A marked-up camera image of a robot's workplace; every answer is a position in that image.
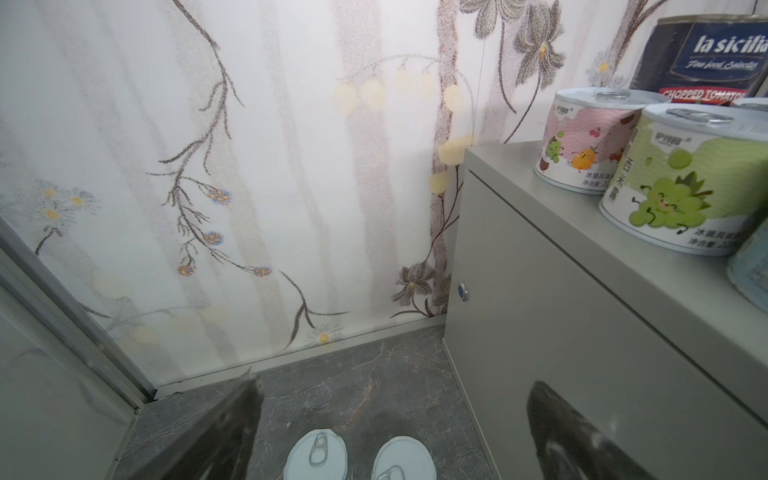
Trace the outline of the teal label can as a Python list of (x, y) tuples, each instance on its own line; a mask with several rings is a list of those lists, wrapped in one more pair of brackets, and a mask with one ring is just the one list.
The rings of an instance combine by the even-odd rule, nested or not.
[(727, 276), (736, 290), (763, 312), (768, 311), (767, 220), (729, 259)]

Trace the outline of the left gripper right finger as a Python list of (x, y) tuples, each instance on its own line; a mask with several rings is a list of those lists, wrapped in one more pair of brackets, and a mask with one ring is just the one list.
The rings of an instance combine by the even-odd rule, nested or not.
[(545, 479), (652, 477), (543, 381), (529, 392), (527, 416)]

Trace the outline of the blue red tomato can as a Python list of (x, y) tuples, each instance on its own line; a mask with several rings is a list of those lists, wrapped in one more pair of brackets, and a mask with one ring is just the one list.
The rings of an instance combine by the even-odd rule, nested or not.
[(678, 103), (728, 105), (767, 77), (765, 15), (689, 15), (657, 21), (630, 82)]

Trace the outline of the pink white can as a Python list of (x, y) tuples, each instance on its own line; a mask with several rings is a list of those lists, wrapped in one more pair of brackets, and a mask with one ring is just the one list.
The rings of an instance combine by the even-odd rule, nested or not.
[(625, 155), (643, 108), (670, 98), (643, 90), (569, 88), (556, 93), (535, 174), (568, 191), (601, 195)]

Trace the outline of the yellow label can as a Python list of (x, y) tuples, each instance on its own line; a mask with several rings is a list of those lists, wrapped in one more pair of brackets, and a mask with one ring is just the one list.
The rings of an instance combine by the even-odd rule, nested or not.
[(748, 109), (754, 111), (768, 112), (768, 98), (767, 97), (742, 97), (733, 100), (730, 103), (731, 107)]

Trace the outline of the green label can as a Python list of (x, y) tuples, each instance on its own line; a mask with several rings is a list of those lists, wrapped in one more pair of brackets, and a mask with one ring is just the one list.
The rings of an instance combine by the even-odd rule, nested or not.
[(650, 243), (730, 256), (767, 216), (767, 115), (737, 107), (645, 107), (599, 210)]

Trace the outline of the dark label can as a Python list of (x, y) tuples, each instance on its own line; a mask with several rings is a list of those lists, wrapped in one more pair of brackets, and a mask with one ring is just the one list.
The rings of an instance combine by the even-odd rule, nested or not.
[(344, 480), (348, 454), (344, 440), (330, 429), (315, 429), (296, 442), (288, 454), (284, 480)]

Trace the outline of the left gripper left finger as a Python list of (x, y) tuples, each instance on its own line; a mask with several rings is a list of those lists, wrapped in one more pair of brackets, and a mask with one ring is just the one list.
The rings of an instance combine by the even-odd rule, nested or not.
[(244, 479), (253, 453), (264, 394), (245, 374), (215, 408), (174, 440), (133, 479)]

